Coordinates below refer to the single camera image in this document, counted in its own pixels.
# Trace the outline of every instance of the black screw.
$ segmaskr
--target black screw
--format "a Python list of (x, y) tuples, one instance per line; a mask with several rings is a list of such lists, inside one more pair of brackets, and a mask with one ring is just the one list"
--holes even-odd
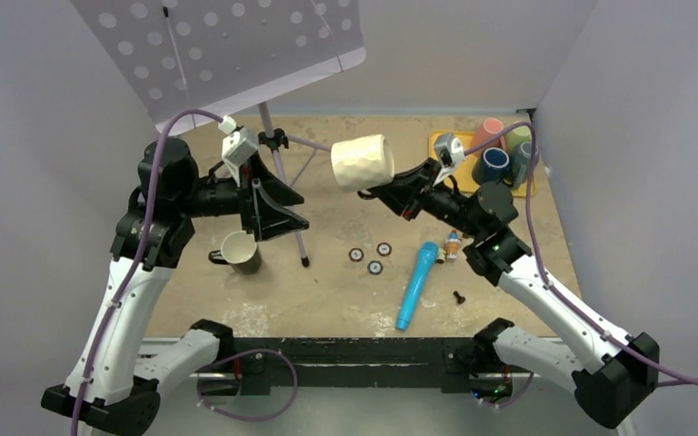
[(459, 292), (458, 292), (458, 291), (454, 291), (454, 297), (456, 297), (456, 304), (461, 304), (461, 303), (467, 301), (466, 298), (464, 298), (463, 296), (459, 295)]

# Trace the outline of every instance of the mug handle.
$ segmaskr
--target mug handle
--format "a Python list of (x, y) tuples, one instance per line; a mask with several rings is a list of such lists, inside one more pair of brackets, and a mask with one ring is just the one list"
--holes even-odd
[(224, 259), (220, 250), (215, 250), (207, 254), (207, 260), (216, 265), (228, 265), (228, 261)]

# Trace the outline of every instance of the gray wall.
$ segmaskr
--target gray wall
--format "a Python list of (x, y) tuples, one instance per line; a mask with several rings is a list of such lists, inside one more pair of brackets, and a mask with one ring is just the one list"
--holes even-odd
[[(599, 2), (537, 123), (585, 300), (698, 375), (698, 2)], [(698, 434), (698, 388), (635, 415)]]
[(0, 0), (0, 434), (67, 432), (39, 408), (100, 304), (143, 106), (65, 0)]
[(536, 107), (596, 3), (359, 1), (365, 62), (274, 99), (272, 111), (475, 114)]

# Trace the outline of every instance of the mug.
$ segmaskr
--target mug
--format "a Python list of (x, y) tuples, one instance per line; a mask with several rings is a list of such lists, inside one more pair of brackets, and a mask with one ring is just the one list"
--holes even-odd
[(221, 249), (210, 252), (207, 258), (218, 265), (229, 265), (242, 275), (257, 273), (263, 263), (258, 243), (244, 231), (229, 233), (221, 243)]

